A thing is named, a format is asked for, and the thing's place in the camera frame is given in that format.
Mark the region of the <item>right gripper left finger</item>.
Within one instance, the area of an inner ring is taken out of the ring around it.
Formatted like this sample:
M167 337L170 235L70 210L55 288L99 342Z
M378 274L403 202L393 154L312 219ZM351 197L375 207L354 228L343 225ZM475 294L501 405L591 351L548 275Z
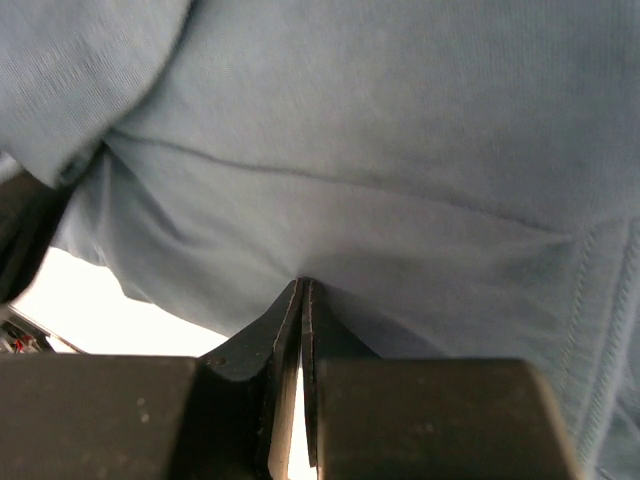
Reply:
M286 479L304 282L292 281L250 325L201 359L213 373L205 479Z

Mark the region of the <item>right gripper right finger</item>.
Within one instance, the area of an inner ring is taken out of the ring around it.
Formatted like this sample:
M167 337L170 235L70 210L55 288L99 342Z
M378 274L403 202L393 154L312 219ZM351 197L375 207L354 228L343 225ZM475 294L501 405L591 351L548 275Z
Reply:
M325 288L304 280L301 310L301 366L307 451L311 467L318 466L318 368L331 358L379 358L333 312Z

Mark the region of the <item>blue t shirt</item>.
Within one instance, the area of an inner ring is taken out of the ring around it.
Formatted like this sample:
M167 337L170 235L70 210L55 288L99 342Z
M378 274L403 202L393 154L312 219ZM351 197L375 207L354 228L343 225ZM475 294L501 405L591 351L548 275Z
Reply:
M519 357L639 475L635 1L5 1L1 174L230 335L297 277L395 357Z

